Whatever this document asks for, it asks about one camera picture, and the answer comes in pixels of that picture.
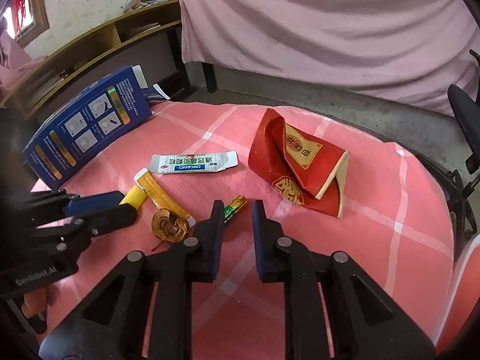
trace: window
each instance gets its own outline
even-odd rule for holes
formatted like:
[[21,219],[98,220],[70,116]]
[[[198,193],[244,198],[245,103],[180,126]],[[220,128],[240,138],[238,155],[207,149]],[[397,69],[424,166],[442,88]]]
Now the window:
[[25,0],[25,17],[22,20],[20,12],[18,15],[18,23],[19,25],[21,23],[21,27],[18,33],[15,33],[11,7],[8,7],[3,14],[8,23],[7,32],[21,47],[27,46],[50,28],[44,0]]

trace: gray floor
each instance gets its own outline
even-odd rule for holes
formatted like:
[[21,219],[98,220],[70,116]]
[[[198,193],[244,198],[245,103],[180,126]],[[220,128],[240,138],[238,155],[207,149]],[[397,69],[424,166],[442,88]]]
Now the gray floor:
[[[200,64],[187,64],[187,70],[192,84],[200,87],[187,102],[293,105],[360,128],[385,142],[397,142],[444,169],[458,169],[465,183],[473,179],[465,167],[471,150],[453,117],[337,88],[217,66],[219,90],[208,93]],[[469,200],[480,218],[480,191]]]

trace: silver screw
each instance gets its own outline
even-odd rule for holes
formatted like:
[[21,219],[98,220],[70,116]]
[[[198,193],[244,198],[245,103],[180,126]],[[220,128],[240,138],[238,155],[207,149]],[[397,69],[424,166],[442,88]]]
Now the silver screw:
[[67,244],[66,244],[66,243],[63,243],[63,242],[59,243],[59,244],[57,245],[57,250],[58,250],[58,251],[66,251],[66,250],[67,250]]
[[346,263],[349,260],[349,256],[342,251],[338,251],[333,255],[333,259],[340,264]]
[[127,259],[128,261],[135,263],[136,261],[139,261],[142,258],[142,256],[143,256],[143,253],[141,251],[134,250],[128,254]]
[[292,240],[288,237],[280,237],[279,239],[277,239],[277,244],[284,248],[288,248],[289,246],[292,246]]
[[183,241],[183,244],[191,248],[198,245],[198,239],[195,237],[188,237],[186,240]]

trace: blue box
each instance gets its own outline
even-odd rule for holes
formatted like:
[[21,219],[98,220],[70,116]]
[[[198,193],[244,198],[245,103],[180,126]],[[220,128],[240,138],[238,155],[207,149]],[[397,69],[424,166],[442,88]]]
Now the blue box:
[[152,115],[140,66],[124,66],[92,83],[50,116],[23,150],[46,185],[59,188],[82,166]]

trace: crumpled red bag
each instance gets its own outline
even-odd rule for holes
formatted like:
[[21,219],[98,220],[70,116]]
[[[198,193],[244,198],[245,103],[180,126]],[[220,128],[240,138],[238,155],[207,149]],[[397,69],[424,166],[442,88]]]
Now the crumpled red bag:
[[291,202],[340,218],[348,159],[348,150],[290,126],[267,108],[248,166]]

